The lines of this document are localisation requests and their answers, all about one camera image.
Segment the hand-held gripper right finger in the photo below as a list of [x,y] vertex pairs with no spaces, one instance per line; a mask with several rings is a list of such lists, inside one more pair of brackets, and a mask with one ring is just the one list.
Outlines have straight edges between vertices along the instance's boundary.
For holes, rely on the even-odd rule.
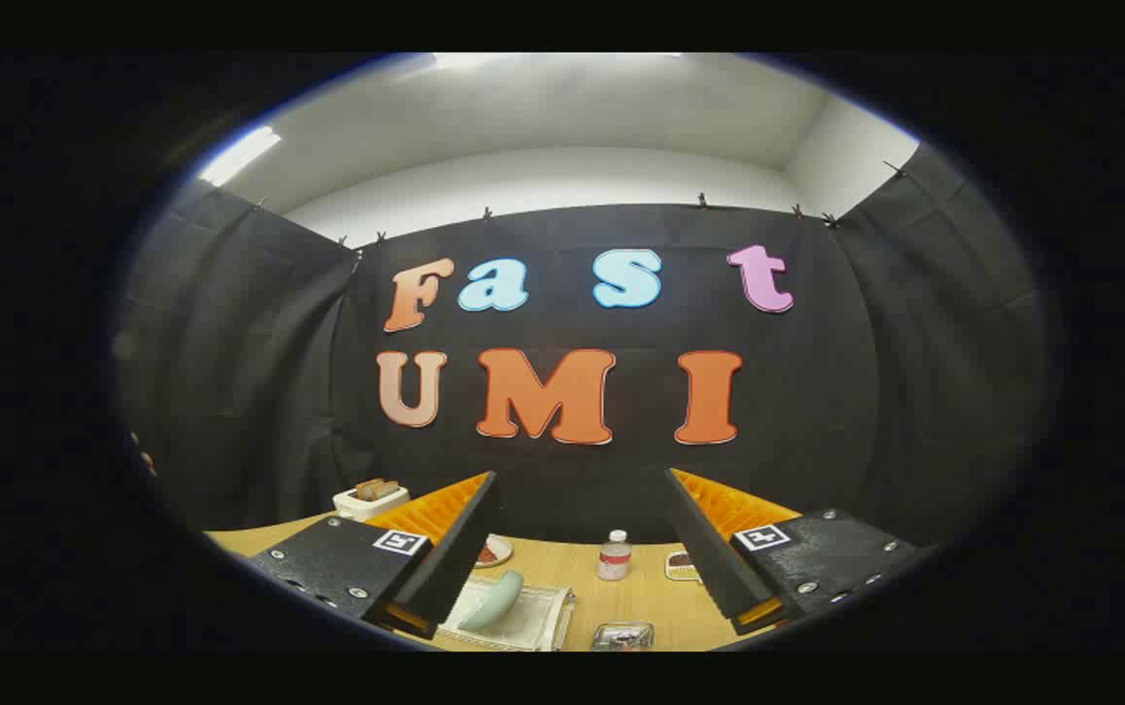
[[842,508],[801,513],[676,468],[662,486],[670,527],[739,635],[812,620],[935,555]]

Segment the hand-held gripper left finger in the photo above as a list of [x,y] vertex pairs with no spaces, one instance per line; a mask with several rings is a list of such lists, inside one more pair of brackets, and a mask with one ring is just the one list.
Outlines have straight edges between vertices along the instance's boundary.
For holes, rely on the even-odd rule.
[[320,519],[246,562],[346,620],[433,638],[498,513],[496,474],[485,472],[368,521]]

